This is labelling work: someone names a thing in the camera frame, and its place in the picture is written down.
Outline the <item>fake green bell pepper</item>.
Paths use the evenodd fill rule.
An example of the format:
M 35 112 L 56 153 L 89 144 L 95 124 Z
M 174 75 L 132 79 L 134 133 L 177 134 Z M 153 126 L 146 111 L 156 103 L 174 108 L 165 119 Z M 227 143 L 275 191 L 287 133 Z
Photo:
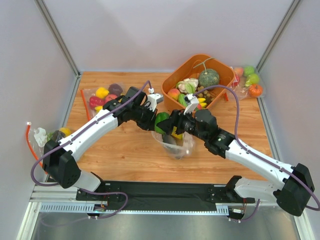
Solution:
M 155 118 L 155 122 L 154 122 L 154 131 L 158 134 L 162 134 L 164 135 L 165 132 L 159 128 L 157 126 L 158 123 L 168 119 L 170 117 L 170 115 L 167 113 L 167 112 L 159 112 L 157 115 L 156 115 L 156 118 Z

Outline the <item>polka dot zip bag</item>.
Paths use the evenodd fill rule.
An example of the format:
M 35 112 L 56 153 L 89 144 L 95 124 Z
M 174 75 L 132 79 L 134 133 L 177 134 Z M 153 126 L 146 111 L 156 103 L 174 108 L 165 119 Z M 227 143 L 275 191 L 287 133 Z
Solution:
M 187 132 L 182 134 L 182 139 L 172 135 L 162 135 L 155 131 L 152 131 L 151 135 L 170 157 L 177 160 L 190 156 L 196 146 L 194 138 Z

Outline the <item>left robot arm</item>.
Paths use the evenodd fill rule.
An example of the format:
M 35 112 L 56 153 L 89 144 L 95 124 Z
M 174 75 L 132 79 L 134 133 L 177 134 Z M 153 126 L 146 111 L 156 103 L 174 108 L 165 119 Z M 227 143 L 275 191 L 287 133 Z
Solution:
M 102 180 L 80 170 L 77 161 L 96 141 L 124 122 L 134 121 L 142 130 L 153 131 L 157 104 L 162 101 L 163 95 L 152 89 L 146 94 L 130 87 L 125 95 L 106 102 L 90 121 L 71 135 L 57 142 L 49 140 L 44 146 L 43 170 L 64 189 L 96 191 Z

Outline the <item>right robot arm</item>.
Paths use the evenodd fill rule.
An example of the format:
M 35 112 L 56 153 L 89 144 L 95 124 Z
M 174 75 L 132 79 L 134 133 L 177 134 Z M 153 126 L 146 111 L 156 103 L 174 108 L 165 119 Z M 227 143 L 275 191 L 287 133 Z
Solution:
M 207 109 L 198 110 L 195 114 L 174 110 L 168 118 L 157 121 L 155 125 L 166 134 L 187 132 L 202 140 L 210 153 L 237 162 L 265 179 L 236 177 L 234 191 L 241 198 L 275 202 L 287 213 L 299 217 L 314 196 L 315 187 L 307 166 L 301 163 L 293 166 L 253 149 L 220 128 Z

